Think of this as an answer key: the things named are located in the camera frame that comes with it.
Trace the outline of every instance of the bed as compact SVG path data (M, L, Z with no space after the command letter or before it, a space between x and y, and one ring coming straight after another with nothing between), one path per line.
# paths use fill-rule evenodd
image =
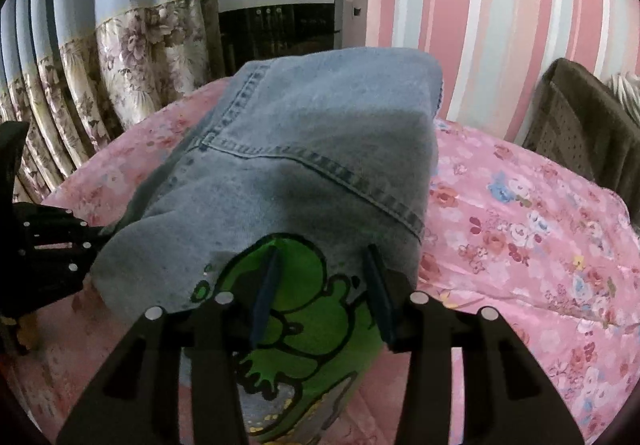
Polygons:
M91 225L123 213L135 188L214 107L218 80L164 108L99 152L48 199ZM613 420L640 376L640 257L622 200L546 158L436 120L419 287L448 307L495 306L527 344L588 443ZM124 335L90 281L38 312L40 349L3 364L13 390L54 439ZM462 359L453 354L450 442L463 428ZM384 353L323 445L391 444L408 358ZM181 396L188 392L181 388ZM188 411L180 411L190 443Z

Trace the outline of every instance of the green cartoon print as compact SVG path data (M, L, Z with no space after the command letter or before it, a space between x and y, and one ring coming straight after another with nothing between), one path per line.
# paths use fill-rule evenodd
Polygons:
M254 351L236 355L238 383L264 400L274 400L280 384L292 386L294 394L283 411L248 430L261 443L306 445L318 439L309 434L311 427L317 433L338 416L382 349L382 340L365 295L348 304L351 279L328 278L321 251L295 235L270 235L233 258L214 294L231 289L240 275L257 269L271 246L280 252L282 277L262 342ZM319 407L324 407L322 414Z

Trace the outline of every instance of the curtain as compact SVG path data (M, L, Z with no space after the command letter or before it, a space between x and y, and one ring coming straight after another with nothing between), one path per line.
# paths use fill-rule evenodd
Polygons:
M123 131L224 74L217 0L7 0L0 121L28 121L14 199L39 203Z

